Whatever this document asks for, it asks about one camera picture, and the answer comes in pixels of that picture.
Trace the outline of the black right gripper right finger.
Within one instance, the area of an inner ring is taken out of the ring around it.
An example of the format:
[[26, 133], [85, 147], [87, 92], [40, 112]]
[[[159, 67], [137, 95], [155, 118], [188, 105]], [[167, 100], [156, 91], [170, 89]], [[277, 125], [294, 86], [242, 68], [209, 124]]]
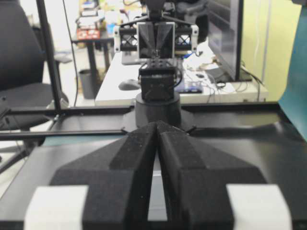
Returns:
[[190, 230], [290, 230], [290, 208], [260, 169], [164, 122], [157, 123], [162, 172]]

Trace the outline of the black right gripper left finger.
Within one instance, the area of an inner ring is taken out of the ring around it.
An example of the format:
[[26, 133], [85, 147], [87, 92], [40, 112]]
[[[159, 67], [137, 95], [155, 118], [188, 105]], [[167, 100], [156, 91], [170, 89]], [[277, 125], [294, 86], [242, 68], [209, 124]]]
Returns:
[[157, 125], [58, 168], [26, 210], [26, 230], [126, 230], [147, 221]]

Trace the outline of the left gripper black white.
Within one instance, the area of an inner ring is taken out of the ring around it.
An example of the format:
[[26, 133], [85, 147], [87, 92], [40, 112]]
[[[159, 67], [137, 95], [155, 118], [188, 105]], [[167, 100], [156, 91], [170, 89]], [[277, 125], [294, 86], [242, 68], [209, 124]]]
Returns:
[[174, 58], [195, 52], [199, 28], [182, 20], [135, 20], [114, 27], [114, 51], [136, 51], [139, 58]]

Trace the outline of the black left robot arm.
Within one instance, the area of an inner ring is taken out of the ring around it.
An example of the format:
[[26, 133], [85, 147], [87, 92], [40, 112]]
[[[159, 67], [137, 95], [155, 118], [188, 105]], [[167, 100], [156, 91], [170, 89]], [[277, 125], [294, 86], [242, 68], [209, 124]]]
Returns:
[[135, 25], [141, 92], [136, 96], [135, 129], [125, 137], [55, 168], [49, 184], [33, 192], [26, 230], [148, 230], [157, 124], [183, 130], [188, 123], [175, 91], [183, 79], [175, 55], [176, 30], [198, 39], [198, 27], [165, 15], [163, 0], [147, 0], [147, 14]]

